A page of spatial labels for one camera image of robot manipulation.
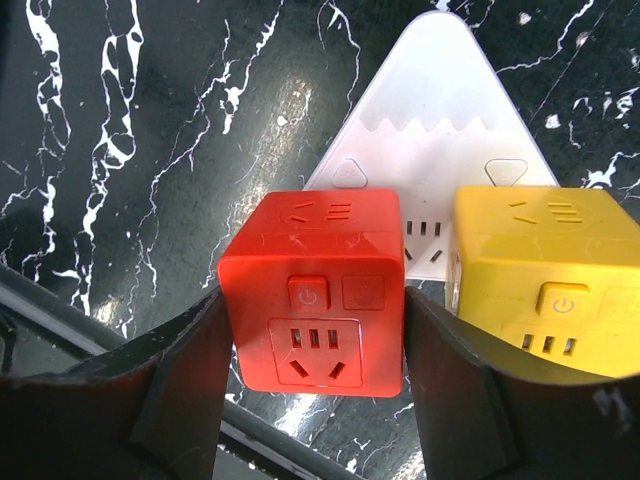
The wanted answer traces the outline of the yellow cube socket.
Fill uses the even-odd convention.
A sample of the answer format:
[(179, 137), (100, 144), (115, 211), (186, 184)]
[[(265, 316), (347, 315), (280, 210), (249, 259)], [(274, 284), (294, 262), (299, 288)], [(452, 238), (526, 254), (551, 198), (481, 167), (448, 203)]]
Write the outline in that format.
[(603, 190), (460, 189), (445, 298), (543, 360), (610, 378), (639, 371), (639, 226)]

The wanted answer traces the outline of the white triangular power strip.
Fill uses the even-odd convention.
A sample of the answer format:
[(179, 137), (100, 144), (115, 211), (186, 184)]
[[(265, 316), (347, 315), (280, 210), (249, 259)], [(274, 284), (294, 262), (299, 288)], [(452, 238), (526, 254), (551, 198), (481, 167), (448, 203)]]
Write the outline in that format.
[(555, 184), (467, 24), (430, 11), (401, 33), (306, 186), (394, 190), (407, 277), (442, 281), (459, 188)]

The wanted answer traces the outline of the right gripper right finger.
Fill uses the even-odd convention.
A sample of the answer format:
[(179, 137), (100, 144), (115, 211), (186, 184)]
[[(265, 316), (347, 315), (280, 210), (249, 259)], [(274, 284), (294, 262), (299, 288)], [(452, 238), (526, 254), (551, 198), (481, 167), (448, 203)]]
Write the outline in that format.
[(546, 361), (414, 287), (404, 349), (428, 478), (638, 478), (637, 376)]

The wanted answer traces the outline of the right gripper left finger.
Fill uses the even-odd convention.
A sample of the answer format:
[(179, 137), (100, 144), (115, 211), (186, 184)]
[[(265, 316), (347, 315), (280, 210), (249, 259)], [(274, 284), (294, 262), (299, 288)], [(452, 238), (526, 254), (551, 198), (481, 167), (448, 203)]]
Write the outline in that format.
[(2, 376), (2, 478), (212, 478), (231, 346), (214, 290), (63, 373)]

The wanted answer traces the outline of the red cube socket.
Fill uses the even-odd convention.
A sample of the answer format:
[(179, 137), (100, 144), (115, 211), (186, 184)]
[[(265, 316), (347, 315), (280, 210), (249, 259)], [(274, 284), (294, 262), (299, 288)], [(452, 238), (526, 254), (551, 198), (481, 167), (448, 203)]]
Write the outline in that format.
[(217, 268), (248, 388), (379, 398), (401, 392), (402, 225), (390, 189), (264, 197)]

